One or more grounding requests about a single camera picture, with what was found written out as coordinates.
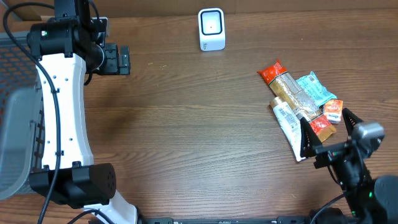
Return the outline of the small orange snack packet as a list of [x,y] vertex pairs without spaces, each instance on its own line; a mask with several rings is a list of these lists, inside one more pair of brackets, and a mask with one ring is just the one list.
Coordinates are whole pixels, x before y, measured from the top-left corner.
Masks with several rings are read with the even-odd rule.
[[323,105],[323,114],[330,123],[339,123],[342,117],[343,101],[331,99]]

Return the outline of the orange pasta package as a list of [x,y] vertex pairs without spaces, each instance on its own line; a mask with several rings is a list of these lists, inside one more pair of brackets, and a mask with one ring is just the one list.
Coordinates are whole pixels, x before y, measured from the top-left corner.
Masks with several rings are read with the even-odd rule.
[[298,119],[305,118],[309,122],[321,142],[326,141],[332,134],[336,133],[336,128],[327,120],[314,100],[293,79],[279,59],[275,64],[263,70],[258,70],[257,73],[260,74],[276,96],[288,103]]

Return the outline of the teal snack bar wrapper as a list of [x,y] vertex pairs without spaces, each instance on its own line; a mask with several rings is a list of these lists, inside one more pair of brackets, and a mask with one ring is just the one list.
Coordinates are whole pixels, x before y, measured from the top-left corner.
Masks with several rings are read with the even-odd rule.
[[329,100],[337,99],[336,95],[329,92],[319,81],[316,74],[311,71],[309,75],[300,77],[296,82],[301,86],[317,107],[321,107]]

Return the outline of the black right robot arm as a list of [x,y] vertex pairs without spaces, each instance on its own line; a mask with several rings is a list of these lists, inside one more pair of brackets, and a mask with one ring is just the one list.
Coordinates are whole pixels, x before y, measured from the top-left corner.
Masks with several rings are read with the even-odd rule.
[[363,121],[348,108],[342,111],[348,138],[324,146],[310,123],[302,118],[300,155],[315,158],[317,169],[326,167],[342,190],[308,215],[309,223],[397,223],[397,176],[373,179],[365,159],[377,151],[385,137],[377,121]]

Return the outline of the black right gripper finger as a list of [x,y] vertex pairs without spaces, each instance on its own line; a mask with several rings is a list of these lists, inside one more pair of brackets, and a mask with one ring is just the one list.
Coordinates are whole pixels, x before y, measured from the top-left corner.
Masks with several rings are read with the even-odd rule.
[[352,111],[348,108],[343,108],[342,110],[343,119],[345,122],[346,130],[348,135],[352,135],[354,127],[358,123],[362,123],[363,120],[357,117]]
[[322,142],[319,140],[310,123],[305,118],[300,119],[300,128],[300,156],[306,158],[316,156],[317,150],[323,147]]

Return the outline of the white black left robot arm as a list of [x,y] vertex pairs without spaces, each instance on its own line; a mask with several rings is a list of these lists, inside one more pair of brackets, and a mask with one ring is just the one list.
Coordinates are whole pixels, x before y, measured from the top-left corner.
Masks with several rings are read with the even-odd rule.
[[84,82],[91,74],[128,75],[128,47],[107,43],[106,17],[55,17],[34,24],[27,42],[44,103],[41,170],[29,176],[47,202],[94,214],[104,223],[137,223],[139,212],[117,191],[110,163],[95,164],[85,121]]

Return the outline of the white tube gold cap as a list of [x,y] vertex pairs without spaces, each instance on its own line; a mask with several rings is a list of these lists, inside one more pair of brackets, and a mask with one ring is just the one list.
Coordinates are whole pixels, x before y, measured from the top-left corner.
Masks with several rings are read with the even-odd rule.
[[304,161],[305,157],[300,155],[302,132],[299,119],[296,117],[289,104],[279,96],[270,101],[270,106],[292,148],[296,161]]

